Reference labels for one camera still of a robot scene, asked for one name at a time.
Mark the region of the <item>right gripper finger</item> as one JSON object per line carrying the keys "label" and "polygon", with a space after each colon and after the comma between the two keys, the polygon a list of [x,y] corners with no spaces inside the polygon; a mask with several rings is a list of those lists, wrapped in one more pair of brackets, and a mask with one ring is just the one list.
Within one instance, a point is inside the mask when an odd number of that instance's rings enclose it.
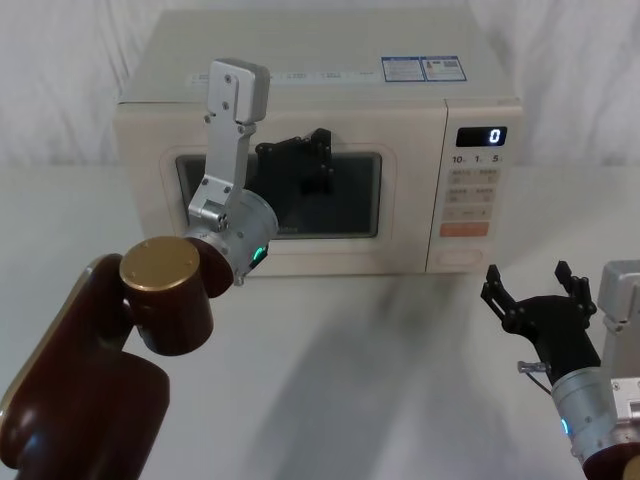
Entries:
{"label": "right gripper finger", "polygon": [[574,301],[583,321],[589,321],[597,312],[597,307],[592,300],[589,279],[578,277],[572,273],[568,263],[560,260],[557,263],[554,274],[569,297]]}
{"label": "right gripper finger", "polygon": [[504,330],[520,330],[522,328],[519,304],[505,289],[499,269],[495,264],[490,265],[487,269],[481,299],[498,317]]}

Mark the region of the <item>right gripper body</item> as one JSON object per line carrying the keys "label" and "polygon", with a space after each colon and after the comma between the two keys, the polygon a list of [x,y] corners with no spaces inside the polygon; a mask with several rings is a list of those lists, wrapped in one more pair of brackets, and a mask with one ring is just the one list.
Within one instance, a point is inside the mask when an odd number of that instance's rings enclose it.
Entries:
{"label": "right gripper body", "polygon": [[564,296],[536,296],[503,307],[503,329],[527,339],[546,365],[551,384],[574,371],[600,367],[586,329],[597,311],[593,302]]}

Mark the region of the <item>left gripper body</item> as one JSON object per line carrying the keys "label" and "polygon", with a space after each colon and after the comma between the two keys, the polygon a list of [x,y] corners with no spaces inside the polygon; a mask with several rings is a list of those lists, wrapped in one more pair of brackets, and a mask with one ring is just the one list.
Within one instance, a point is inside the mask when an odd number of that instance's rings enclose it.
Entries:
{"label": "left gripper body", "polygon": [[305,173],[310,141],[293,137],[277,143],[263,142],[255,147],[255,172],[247,180],[246,189],[265,200],[273,210],[291,210]]}

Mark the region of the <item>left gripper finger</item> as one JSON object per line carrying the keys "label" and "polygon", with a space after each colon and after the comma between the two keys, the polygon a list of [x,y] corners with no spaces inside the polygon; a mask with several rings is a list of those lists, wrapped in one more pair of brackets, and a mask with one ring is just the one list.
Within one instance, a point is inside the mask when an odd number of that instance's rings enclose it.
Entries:
{"label": "left gripper finger", "polygon": [[308,163],[300,167],[299,190],[302,195],[327,194],[332,191],[334,168],[325,163]]}
{"label": "left gripper finger", "polygon": [[308,140],[310,154],[321,163],[330,163],[332,157],[331,131],[318,128],[310,134]]}

